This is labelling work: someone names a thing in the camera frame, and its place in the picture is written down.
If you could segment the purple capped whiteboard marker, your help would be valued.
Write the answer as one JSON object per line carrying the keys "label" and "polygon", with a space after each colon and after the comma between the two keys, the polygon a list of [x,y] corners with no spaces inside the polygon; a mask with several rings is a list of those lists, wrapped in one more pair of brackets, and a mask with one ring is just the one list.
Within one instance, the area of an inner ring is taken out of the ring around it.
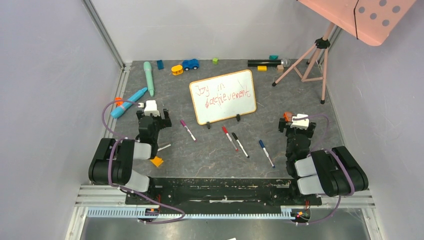
{"label": "purple capped whiteboard marker", "polygon": [[186,131],[188,132],[188,134],[190,135],[190,137],[192,138],[192,140],[194,142],[196,142],[197,141],[196,137],[193,135],[193,133],[191,132],[191,130],[189,129],[189,127],[187,126],[187,124],[185,123],[185,121],[183,119],[181,119],[180,120],[180,123],[186,129]]}

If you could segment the blue capped whiteboard marker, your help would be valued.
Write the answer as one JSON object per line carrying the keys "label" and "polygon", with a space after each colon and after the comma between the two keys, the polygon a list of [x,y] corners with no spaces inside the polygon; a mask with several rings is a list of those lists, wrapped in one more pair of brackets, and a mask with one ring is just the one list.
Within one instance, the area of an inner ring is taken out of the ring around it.
{"label": "blue capped whiteboard marker", "polygon": [[274,169],[276,166],[275,166],[275,164],[273,163],[273,161],[271,160],[271,157],[270,157],[270,155],[269,155],[269,153],[268,153],[268,151],[267,151],[267,149],[266,149],[266,146],[265,146],[264,142],[260,139],[260,140],[258,141],[258,143],[259,143],[260,147],[262,148],[262,150],[263,150],[263,152],[264,152],[265,156],[266,156],[266,157],[267,157],[267,159],[269,160],[269,162],[270,162],[270,164],[271,164],[272,168]]}

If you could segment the red capped whiteboard marker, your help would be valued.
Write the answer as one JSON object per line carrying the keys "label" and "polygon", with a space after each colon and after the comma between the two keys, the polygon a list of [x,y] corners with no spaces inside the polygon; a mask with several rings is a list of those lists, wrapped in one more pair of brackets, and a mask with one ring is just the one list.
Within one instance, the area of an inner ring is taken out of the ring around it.
{"label": "red capped whiteboard marker", "polygon": [[238,147],[235,145],[235,143],[234,143],[234,141],[233,141],[232,137],[230,136],[229,132],[227,131],[226,127],[225,127],[225,126],[222,126],[222,130],[223,130],[223,132],[225,133],[225,135],[227,136],[227,138],[229,139],[229,141],[230,141],[230,143],[232,144],[232,146],[234,147],[235,151],[236,151],[236,152],[238,152],[238,151],[239,151],[239,149],[238,149]]}

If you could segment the white whiteboard orange frame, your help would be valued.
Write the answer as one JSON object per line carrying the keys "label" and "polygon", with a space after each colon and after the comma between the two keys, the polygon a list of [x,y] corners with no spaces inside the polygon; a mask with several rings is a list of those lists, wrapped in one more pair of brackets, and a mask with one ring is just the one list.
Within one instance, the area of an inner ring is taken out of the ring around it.
{"label": "white whiteboard orange frame", "polygon": [[257,110],[253,74],[249,69],[193,81],[189,90],[199,125]]}

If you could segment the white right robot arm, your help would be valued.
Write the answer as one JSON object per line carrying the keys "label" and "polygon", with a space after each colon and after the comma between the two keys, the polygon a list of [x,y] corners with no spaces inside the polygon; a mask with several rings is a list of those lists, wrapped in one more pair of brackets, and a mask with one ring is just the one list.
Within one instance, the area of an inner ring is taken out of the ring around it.
{"label": "white right robot arm", "polygon": [[286,170],[294,178],[289,199],[302,204],[309,195],[347,196],[367,190],[369,180],[345,146],[331,150],[311,150],[316,123],[300,125],[288,118],[279,119],[278,130],[285,133]]}

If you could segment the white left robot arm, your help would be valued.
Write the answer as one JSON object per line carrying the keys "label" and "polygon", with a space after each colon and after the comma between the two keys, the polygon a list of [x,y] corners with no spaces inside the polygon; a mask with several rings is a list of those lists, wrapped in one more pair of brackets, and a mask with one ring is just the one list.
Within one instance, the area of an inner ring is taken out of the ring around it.
{"label": "white left robot arm", "polygon": [[135,160],[152,160],[156,157],[159,145],[159,132],[172,126],[168,109],[160,111],[138,110],[138,135],[135,139],[118,141],[102,138],[88,168],[88,178],[95,184],[123,186],[145,204],[153,203],[157,190],[150,186],[151,178],[133,170]]}

